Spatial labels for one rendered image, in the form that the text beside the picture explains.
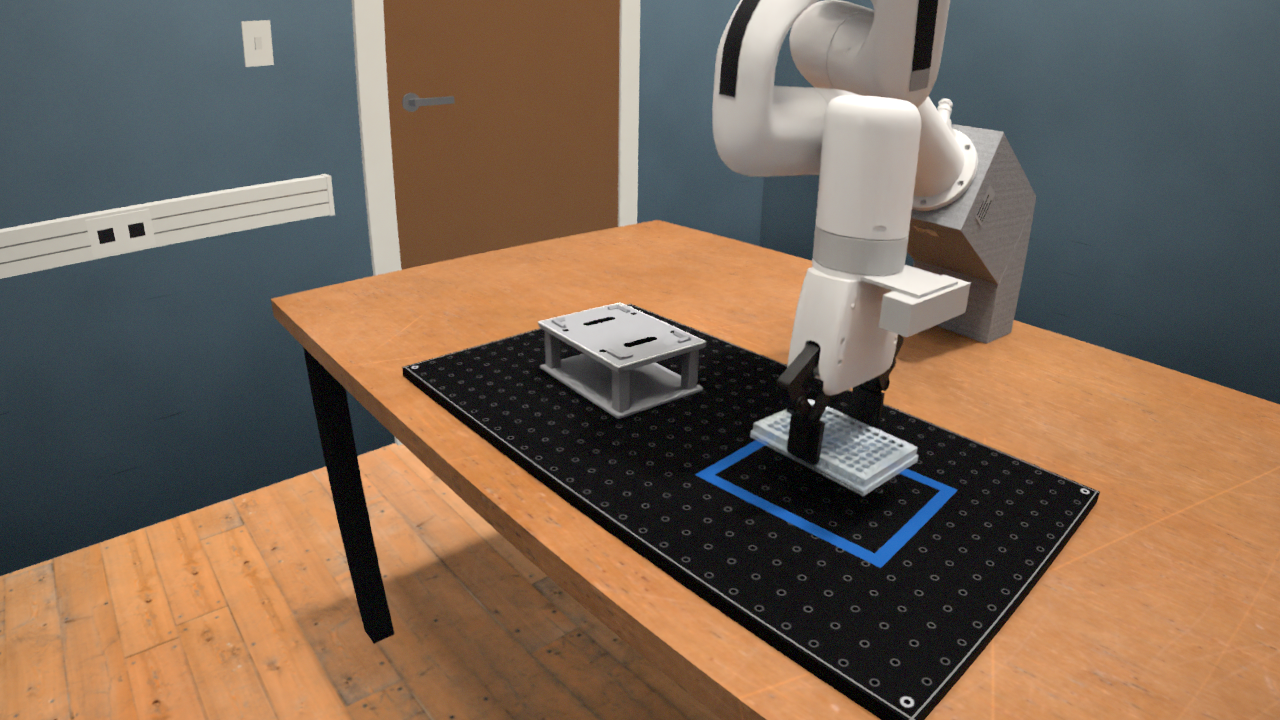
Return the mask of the blue rectangular tape outline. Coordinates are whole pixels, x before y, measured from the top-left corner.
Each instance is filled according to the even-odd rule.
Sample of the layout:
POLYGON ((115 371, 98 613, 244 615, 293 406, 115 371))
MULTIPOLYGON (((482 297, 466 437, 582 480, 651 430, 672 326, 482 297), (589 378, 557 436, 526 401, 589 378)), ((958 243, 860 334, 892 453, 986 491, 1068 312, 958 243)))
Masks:
POLYGON ((732 483, 722 479, 721 477, 716 477, 717 473, 724 470, 726 468, 730 468, 731 465, 733 465, 733 462, 739 462, 739 460, 755 452, 758 448, 762 448, 763 446, 765 445, 762 445, 762 442, 755 439, 753 443, 722 459, 719 462, 710 465, 710 468, 699 471, 696 475, 704 480, 710 482, 714 486, 721 487, 722 489, 728 491, 732 495, 739 496, 740 498, 746 500, 748 502, 755 505, 756 507, 763 509, 767 512, 771 512, 774 516, 781 518, 785 521, 788 521, 795 527, 799 527, 803 530, 806 530, 813 536, 817 536, 820 539, 827 541, 831 544, 835 544, 838 548, 845 550, 849 553, 852 553, 859 559, 863 559, 867 562, 870 562, 878 568, 882 568, 884 562, 887 562, 893 556, 893 553, 896 553, 902 547, 902 544, 905 544, 916 533, 916 530, 919 530, 925 524, 925 521, 928 521, 934 515, 934 512, 937 512, 948 501, 948 498, 951 498, 954 493, 957 491, 954 489, 952 487, 945 486, 928 477, 923 477, 916 471, 911 471, 908 469, 900 471, 900 474, 902 474, 904 477, 919 480, 925 486, 931 486, 934 489, 940 489, 940 492, 934 495, 934 497, 931 498, 931 501, 925 503, 925 506, 919 512, 916 512, 916 515, 911 520, 909 520, 886 544, 883 544, 881 550, 878 550, 876 553, 872 553, 870 551, 864 550, 850 541, 845 541, 844 538, 835 536, 829 530, 817 527, 812 521, 806 521, 805 519, 799 518, 797 515, 794 515, 792 512, 788 512, 785 509, 780 509, 774 503, 771 503, 764 498, 760 498, 756 495, 753 495, 746 489, 740 488, 739 486, 733 486, 732 483))

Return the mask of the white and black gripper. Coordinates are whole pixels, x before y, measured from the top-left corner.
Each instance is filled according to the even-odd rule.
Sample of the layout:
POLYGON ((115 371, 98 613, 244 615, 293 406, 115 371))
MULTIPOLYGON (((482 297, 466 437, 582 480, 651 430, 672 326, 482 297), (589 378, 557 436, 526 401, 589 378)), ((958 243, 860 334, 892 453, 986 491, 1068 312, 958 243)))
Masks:
POLYGON ((788 454, 812 465, 820 459, 826 427, 820 416, 832 395, 852 388, 849 416, 879 429, 882 389, 890 387, 902 346, 902 334, 879 327, 882 297, 891 290, 861 275, 812 258, 797 300, 788 366, 776 386, 791 414, 788 454), (824 386, 813 380, 815 375, 824 386), (819 392, 813 406, 806 400, 809 389, 819 392))

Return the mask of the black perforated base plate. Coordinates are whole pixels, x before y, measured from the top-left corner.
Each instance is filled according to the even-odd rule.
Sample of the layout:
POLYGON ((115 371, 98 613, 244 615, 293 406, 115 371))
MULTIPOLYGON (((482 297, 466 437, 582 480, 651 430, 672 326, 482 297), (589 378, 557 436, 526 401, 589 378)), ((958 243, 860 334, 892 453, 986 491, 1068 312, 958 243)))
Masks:
MULTIPOLYGON (((916 471, 957 489, 878 568, 696 474, 785 410, 788 366, 707 341, 703 391, 617 419, 541 370, 539 328, 402 366, 436 404, 649 562, 881 720, 925 720, 1027 598, 1100 491, 883 405, 916 471)), ((876 553, 940 492, 861 496, 763 446, 716 474, 876 553)))

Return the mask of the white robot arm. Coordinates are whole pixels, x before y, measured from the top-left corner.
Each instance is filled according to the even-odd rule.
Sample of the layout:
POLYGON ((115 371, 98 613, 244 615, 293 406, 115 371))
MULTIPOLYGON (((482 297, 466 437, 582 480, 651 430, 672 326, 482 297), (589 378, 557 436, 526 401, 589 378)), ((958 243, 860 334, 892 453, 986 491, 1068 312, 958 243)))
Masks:
POLYGON ((908 337, 965 313, 972 283, 905 265, 913 209, 947 206, 977 176, 954 102, 928 97, 950 0, 815 1, 739 1, 716 56, 716 149, 744 176, 820 174, 813 259, 892 290, 879 327, 908 337), (791 26, 813 87, 774 85, 791 26))

